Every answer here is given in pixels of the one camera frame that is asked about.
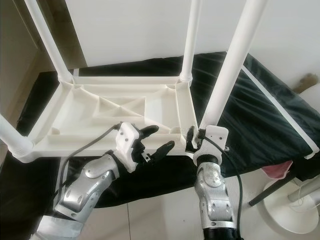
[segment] white tape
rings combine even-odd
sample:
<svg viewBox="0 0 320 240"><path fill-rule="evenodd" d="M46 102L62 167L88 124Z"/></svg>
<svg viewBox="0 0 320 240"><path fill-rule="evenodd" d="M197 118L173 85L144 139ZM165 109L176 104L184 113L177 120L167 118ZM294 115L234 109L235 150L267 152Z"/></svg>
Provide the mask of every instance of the white tape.
<svg viewBox="0 0 320 240"><path fill-rule="evenodd" d="M288 123L296 130L296 132L303 138L303 140L309 145L312 153L305 156L305 159L312 158L317 152L319 147L316 143L306 134L306 132L299 126L299 124L290 116L290 114L280 105L280 103L268 92L267 89L252 75L252 73L245 67L241 69L252 80L252 82L260 89L260 91L272 102L272 104L278 109L281 115L288 121Z"/></svg>
<svg viewBox="0 0 320 240"><path fill-rule="evenodd" d="M61 238L76 238L84 224L78 221L44 215L40 221L38 233Z"/></svg>

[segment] floor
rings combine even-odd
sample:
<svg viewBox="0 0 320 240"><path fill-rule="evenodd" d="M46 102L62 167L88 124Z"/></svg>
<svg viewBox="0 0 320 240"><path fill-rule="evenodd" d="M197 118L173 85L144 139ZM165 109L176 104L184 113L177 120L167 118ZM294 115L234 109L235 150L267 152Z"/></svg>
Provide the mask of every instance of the floor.
<svg viewBox="0 0 320 240"><path fill-rule="evenodd" d="M53 33L63 59L69 69L86 66L76 33L69 23L61 23ZM43 51L12 113L11 122L16 123L25 105L34 81L40 72L52 71L54 67ZM0 163L7 146L1 144ZM318 240L320 224L305 235L290 233L275 224L259 203L248 206L248 201L259 194L270 181L261 170L243 174L244 198L241 232L245 240ZM237 214L239 188L235 177L226 179L231 204ZM202 240L199 200L193 188L148 199L141 199L116 207L94 209L79 240Z"/></svg>

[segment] pole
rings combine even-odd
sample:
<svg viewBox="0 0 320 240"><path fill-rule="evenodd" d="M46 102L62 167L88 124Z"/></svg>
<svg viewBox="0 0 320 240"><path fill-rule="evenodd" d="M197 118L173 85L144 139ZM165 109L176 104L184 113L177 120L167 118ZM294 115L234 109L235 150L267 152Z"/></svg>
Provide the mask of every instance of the pole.
<svg viewBox="0 0 320 240"><path fill-rule="evenodd" d="M32 141L22 136L2 115L0 115L0 139L8 146L12 155L23 163L33 161L26 157L34 146Z"/></svg>
<svg viewBox="0 0 320 240"><path fill-rule="evenodd" d="M194 61L198 26L200 22L202 0L192 0L190 7L190 15L188 22L188 30L186 33L182 70L180 80L183 82L192 81L192 64Z"/></svg>
<svg viewBox="0 0 320 240"><path fill-rule="evenodd" d="M200 128L217 125L255 36L267 0L247 0L206 106Z"/></svg>
<svg viewBox="0 0 320 240"><path fill-rule="evenodd" d="M291 193L290 195L288 195L288 199L294 203L299 198L302 199L303 197L311 194L317 189L320 189L320 175L315 177L312 181L308 182L307 184L303 185L301 189L298 189L293 193Z"/></svg>
<svg viewBox="0 0 320 240"><path fill-rule="evenodd" d="M38 6L37 0L24 0L24 1L30 12L33 22L41 36L43 44L51 58L54 68L58 73L59 79L64 82L71 82L73 79L72 74L68 71L64 63L64 60L61 57L61 54L57 48L57 45L47 26L45 18L42 15L41 10Z"/></svg>
<svg viewBox="0 0 320 240"><path fill-rule="evenodd" d="M249 205L253 207L254 205L260 203L263 199L268 197L269 195L273 194L276 190L286 185L288 182L290 182L292 179L296 177L297 173L294 170L290 170L284 179L280 179L276 181L274 184L272 184L270 187L268 187L266 190L261 192L258 196L256 196L254 199L252 199L249 202Z"/></svg>

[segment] black cloth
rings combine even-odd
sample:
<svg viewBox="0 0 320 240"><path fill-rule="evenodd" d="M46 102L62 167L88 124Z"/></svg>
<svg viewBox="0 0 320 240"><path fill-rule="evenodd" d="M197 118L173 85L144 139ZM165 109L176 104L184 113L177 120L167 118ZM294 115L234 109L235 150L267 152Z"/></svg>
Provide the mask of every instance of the black cloth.
<svg viewBox="0 0 320 240"><path fill-rule="evenodd" d="M217 52L194 57L190 91L198 123L225 56L225 52ZM182 60L182 57L170 57L86 67L80 69L79 75L177 76ZM320 146L320 115L253 57L248 55L244 65ZM56 72L40 73L17 123L21 134L28 135L58 85ZM312 158L306 161L303 158L312 152L310 147L242 71L218 125L229 130L228 154L234 158L240 173L288 160L299 161L299 166L305 169L301 171L303 178L312 176L311 172L315 174L320 169L319 160ZM82 166L94 158L98 156L73 157L68 179L76 179ZM24 164L7 154L0 172L1 239L27 239L35 231L40 217L51 211L59 159L40 158ZM221 169L225 177L235 175L235 170L226 159L223 159ZM102 194L96 207L116 206L171 193L193 186L195 179L196 167L189 157L167 156L154 165L114 181Z"/></svg>

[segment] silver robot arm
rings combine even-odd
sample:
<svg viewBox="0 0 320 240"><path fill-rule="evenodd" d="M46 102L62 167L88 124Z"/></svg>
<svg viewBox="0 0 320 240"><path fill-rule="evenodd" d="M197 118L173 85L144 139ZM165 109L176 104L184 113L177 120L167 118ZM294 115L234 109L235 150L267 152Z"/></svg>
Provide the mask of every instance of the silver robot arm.
<svg viewBox="0 0 320 240"><path fill-rule="evenodd" d="M195 141L198 149L193 148L194 129L187 136L186 152L193 154L197 165L195 191L199 197L201 224L205 240L240 240L235 224L235 216L228 197L225 180L221 175L222 152L225 147L228 130L224 127L209 125L200 129ZM220 149L207 139L216 143Z"/></svg>
<svg viewBox="0 0 320 240"><path fill-rule="evenodd" d="M174 141L169 141L153 155L145 153L141 140L158 129L153 125L139 130L131 123L121 123L115 138L116 150L83 167L55 206L62 217L43 216L30 240L76 240L101 194L120 177L120 168L132 173L140 164L162 159L175 146Z"/></svg>

